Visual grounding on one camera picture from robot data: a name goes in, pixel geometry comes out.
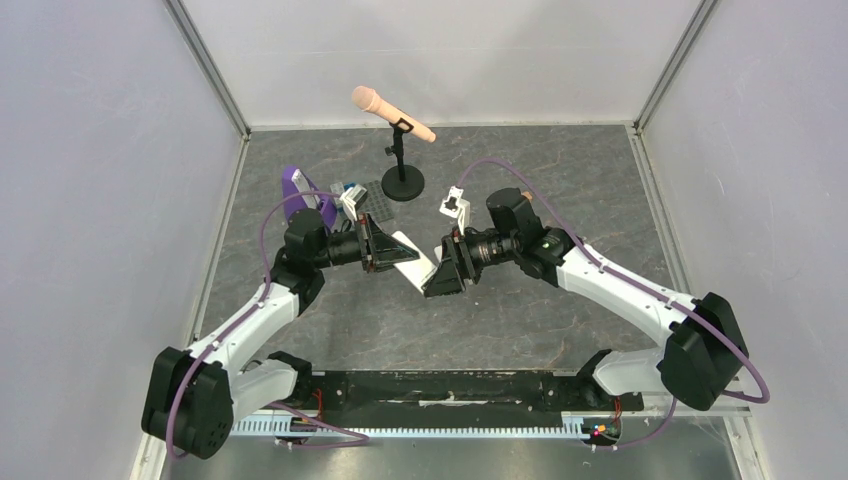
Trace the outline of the white remote control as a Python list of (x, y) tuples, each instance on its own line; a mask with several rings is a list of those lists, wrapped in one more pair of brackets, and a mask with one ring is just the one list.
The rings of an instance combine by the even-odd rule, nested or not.
[(395, 231), (392, 237), (399, 240), (405, 246), (412, 248), (418, 254), (417, 259), (397, 263), (394, 267), (413, 287), (421, 294), (424, 294), (425, 284), (435, 273), (437, 269), (436, 264), (403, 232)]

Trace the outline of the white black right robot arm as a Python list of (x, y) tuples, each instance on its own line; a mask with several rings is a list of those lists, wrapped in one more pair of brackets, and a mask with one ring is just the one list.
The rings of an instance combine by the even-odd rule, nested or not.
[(666, 393), (707, 411), (728, 394), (748, 350), (725, 298), (677, 292), (603, 258), (564, 229), (543, 225), (529, 195), (517, 188), (487, 198), (493, 225), (476, 230), (464, 223), (468, 203), (461, 194), (452, 188), (443, 202), (442, 213), (457, 224), (442, 237), (439, 262), (421, 282), (424, 296), (462, 293), (485, 268), (511, 262), (531, 278), (606, 308), (654, 342), (649, 349), (593, 356), (578, 372), (585, 405), (602, 408), (628, 393)]

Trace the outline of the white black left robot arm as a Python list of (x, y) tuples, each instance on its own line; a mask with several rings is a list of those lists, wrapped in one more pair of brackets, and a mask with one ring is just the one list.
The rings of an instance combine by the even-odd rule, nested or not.
[(358, 263), (367, 273), (418, 267), (427, 257), (399, 232), (388, 234), (367, 213), (332, 232), (315, 209), (288, 220), (284, 245), (266, 265), (254, 296), (225, 323), (184, 350), (155, 358), (141, 416), (144, 433), (177, 456), (208, 459), (243, 418), (275, 401), (301, 408), (313, 398), (310, 363), (275, 353), (243, 368), (270, 337), (298, 319), (325, 284), (326, 268)]

